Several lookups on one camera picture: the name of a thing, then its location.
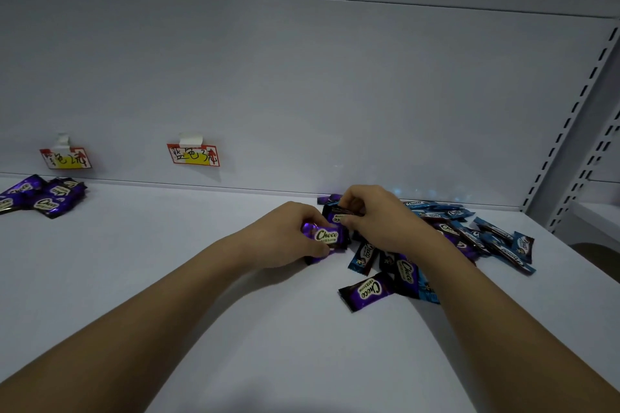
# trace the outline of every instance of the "hand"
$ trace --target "hand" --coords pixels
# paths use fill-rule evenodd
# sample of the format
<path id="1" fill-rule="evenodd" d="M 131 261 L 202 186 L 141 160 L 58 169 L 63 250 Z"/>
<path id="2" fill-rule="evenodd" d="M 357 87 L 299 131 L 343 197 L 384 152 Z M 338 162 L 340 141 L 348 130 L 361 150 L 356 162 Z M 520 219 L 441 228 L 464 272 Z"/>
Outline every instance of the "hand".
<path id="1" fill-rule="evenodd" d="M 252 269 L 284 266 L 303 256 L 327 256 L 326 244 L 301 233 L 301 225 L 308 221 L 331 225 L 316 207 L 289 201 L 230 237 L 241 243 Z"/>
<path id="2" fill-rule="evenodd" d="M 345 216 L 342 224 L 357 230 L 372 245 L 385 251 L 410 253 L 422 240 L 438 240 L 435 229 L 412 213 L 391 192 L 379 185 L 353 185 L 340 199 L 339 206 L 364 213 Z"/>

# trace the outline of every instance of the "white clip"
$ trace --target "white clip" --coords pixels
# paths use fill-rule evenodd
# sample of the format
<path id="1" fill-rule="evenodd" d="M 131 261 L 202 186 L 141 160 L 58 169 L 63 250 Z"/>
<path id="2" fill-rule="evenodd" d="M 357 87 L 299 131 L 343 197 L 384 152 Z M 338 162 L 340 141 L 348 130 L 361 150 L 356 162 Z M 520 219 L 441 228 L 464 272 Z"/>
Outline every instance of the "white clip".
<path id="1" fill-rule="evenodd" d="M 69 145 L 69 135 L 65 132 L 58 133 L 58 137 L 56 137 L 56 143 L 54 147 L 51 148 L 53 151 L 58 153 L 68 153 L 71 151 L 71 146 Z"/>
<path id="2" fill-rule="evenodd" d="M 202 134 L 191 132 L 182 132 L 179 134 L 179 147 L 181 148 L 202 147 L 202 142 Z"/>

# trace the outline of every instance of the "person's left arm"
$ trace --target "person's left arm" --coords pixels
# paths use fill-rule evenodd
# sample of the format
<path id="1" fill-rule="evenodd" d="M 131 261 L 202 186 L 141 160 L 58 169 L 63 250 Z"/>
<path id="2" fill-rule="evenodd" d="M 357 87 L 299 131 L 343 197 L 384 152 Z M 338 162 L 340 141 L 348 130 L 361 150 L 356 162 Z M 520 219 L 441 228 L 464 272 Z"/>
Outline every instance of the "person's left arm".
<path id="1" fill-rule="evenodd" d="M 328 225 L 315 207 L 288 202 L 213 243 L 2 382 L 0 412 L 144 411 L 181 360 L 183 340 L 231 283 L 327 255 L 327 245 L 300 232 L 303 221 Z"/>

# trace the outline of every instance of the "price tag reading 紫色2元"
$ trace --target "price tag reading 紫色2元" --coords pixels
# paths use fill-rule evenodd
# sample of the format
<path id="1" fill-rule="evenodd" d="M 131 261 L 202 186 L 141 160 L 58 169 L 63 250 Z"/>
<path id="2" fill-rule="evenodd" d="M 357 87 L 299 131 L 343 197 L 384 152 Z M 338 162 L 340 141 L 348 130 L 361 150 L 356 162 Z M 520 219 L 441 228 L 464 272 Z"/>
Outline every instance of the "price tag reading 紫色2元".
<path id="1" fill-rule="evenodd" d="M 207 165 L 211 167 L 220 166 L 218 149 L 214 145 L 181 147 L 179 144 L 167 144 L 167 146 L 174 163 Z"/>
<path id="2" fill-rule="evenodd" d="M 92 168 L 83 147 L 71 147 L 62 152 L 51 149 L 39 149 L 39 151 L 45 160 L 45 165 L 51 169 Z"/>

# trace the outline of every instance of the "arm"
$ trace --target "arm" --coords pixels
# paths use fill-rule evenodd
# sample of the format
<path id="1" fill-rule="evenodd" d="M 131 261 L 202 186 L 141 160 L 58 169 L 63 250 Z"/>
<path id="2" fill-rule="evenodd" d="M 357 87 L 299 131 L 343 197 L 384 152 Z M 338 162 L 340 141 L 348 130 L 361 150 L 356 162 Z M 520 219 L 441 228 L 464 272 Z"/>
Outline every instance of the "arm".
<path id="1" fill-rule="evenodd" d="M 0 411 L 142 412 L 183 356 L 182 342 L 244 273 L 326 256 L 301 223 L 327 221 L 286 203 L 198 253 L 168 276 L 42 354 L 0 384 Z"/>
<path id="2" fill-rule="evenodd" d="M 429 278 L 498 411 L 620 411 L 614 387 L 392 193 L 352 186 L 340 205 L 365 208 L 343 224 L 378 248 L 407 255 Z"/>

